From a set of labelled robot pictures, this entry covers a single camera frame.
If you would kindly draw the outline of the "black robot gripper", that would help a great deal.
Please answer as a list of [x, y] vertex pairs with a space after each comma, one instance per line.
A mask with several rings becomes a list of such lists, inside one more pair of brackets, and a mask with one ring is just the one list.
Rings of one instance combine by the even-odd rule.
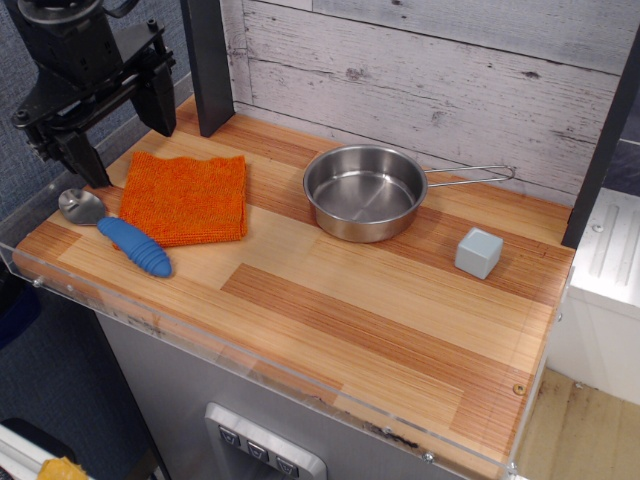
[[8, 1], [5, 6], [38, 76], [12, 116], [43, 160], [56, 160], [92, 188], [111, 186], [86, 133], [126, 102], [163, 136], [176, 128], [173, 53], [156, 19], [115, 31], [135, 2]]

